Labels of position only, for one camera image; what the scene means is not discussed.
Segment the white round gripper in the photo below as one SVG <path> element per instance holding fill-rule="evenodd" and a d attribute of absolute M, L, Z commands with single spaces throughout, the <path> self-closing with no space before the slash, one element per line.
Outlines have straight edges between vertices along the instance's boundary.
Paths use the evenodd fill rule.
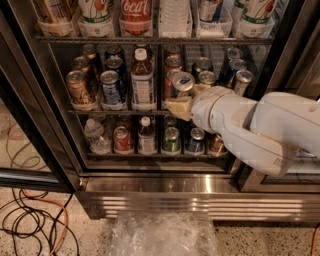
<path fill-rule="evenodd" d="M 176 117 L 190 121 L 209 133 L 225 134 L 236 129 L 248 130 L 257 102 L 221 86 L 195 84 L 190 96 L 167 98 L 167 109 Z"/>

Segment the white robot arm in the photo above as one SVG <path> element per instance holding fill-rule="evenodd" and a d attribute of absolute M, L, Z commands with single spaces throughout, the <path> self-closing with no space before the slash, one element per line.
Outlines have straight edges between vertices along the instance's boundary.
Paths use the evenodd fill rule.
<path fill-rule="evenodd" d="M 165 100 L 176 117 L 222 137 L 225 147 L 250 167 L 282 176 L 305 150 L 320 158 L 320 103 L 271 92 L 255 101 L 214 86 Z"/>

